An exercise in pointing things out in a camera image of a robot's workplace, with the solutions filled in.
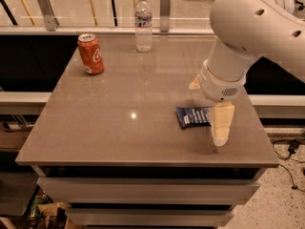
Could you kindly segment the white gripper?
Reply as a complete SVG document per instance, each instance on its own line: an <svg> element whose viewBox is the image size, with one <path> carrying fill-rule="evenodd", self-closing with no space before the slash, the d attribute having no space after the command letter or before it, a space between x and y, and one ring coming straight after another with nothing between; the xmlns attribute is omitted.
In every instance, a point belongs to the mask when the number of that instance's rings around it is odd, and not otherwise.
<svg viewBox="0 0 305 229"><path fill-rule="evenodd" d="M208 69L208 61L205 60L199 75L189 85L190 90L199 90L201 88L207 99L221 102L215 104L208 111L213 144L217 147L225 145L228 141L234 117L234 104L231 101L237 98L245 82L245 75L234 82L221 80L213 76Z"/></svg>

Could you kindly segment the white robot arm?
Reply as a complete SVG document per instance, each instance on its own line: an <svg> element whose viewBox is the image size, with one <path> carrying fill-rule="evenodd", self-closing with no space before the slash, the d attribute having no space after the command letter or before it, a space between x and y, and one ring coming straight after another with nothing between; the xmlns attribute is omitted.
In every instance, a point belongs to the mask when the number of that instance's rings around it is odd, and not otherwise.
<svg viewBox="0 0 305 229"><path fill-rule="evenodd" d="M236 99L246 73L264 56L305 81L305 23L294 17L294 0L215 0L210 23L215 35L195 82L214 102L209 111L213 143L229 138Z"/></svg>

